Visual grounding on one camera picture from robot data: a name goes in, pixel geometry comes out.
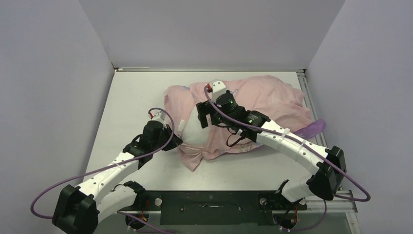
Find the purple Elsa print pillowcase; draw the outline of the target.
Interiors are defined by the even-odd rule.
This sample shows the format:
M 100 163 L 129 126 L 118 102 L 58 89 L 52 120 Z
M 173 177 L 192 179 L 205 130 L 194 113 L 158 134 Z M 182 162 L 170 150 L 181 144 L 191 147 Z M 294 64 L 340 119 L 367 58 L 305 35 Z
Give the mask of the purple Elsa print pillowcase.
M 255 76 L 246 79 L 225 81 L 236 102 L 248 110 L 259 110 L 269 115 L 279 125 L 288 127 L 296 135 L 311 139 L 322 133 L 326 127 L 323 119 L 312 121 L 310 109 L 303 106 L 304 94 L 301 90 L 284 83 L 273 76 Z M 164 92 L 165 110 L 172 116 L 175 133 L 179 136 L 180 120 L 187 120 L 198 102 L 206 101 L 206 83 L 193 83 L 189 86 L 173 85 Z M 200 162 L 212 160 L 222 154 L 239 154 L 258 148 L 258 143 L 244 139 L 233 147 L 225 142 L 230 132 L 216 126 L 209 126 L 208 141 L 204 146 L 181 144 L 178 152 L 182 163 L 194 171 Z

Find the white pillow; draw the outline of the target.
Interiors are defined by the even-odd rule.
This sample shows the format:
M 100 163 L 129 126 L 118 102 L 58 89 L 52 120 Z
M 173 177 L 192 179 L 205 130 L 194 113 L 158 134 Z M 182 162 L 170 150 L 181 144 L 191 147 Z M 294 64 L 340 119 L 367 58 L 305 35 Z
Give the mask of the white pillow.
M 202 128 L 198 120 L 198 111 L 194 107 L 187 120 L 180 120 L 178 133 L 184 144 L 190 146 L 204 146 L 209 137 L 209 129 Z

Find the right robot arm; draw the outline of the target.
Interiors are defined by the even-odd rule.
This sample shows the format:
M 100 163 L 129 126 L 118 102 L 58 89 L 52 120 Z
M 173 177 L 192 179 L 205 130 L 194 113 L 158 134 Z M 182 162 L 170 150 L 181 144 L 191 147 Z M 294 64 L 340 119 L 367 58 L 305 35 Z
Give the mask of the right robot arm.
M 308 171 L 301 182 L 285 180 L 279 186 L 275 202 L 280 208 L 287 209 L 312 195 L 328 201 L 336 197 L 345 174 L 340 148 L 328 149 L 307 141 L 262 111 L 239 105 L 229 90 L 223 90 L 216 100 L 198 102 L 196 110 L 202 128 L 214 125 L 232 129 L 242 140 L 271 147 Z

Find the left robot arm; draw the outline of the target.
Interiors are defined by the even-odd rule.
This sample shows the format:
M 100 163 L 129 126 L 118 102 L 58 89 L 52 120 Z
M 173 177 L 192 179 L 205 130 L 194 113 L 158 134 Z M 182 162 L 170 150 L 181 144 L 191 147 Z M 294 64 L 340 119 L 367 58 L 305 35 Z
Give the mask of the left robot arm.
M 172 126 L 162 120 L 148 121 L 142 134 L 128 143 L 108 166 L 96 170 L 84 182 L 61 190 L 52 224 L 66 234 L 92 234 L 100 221 L 118 210 L 127 206 L 141 209 L 145 190 L 140 184 L 128 181 L 118 191 L 114 187 L 142 168 L 155 153 L 172 150 L 182 143 Z

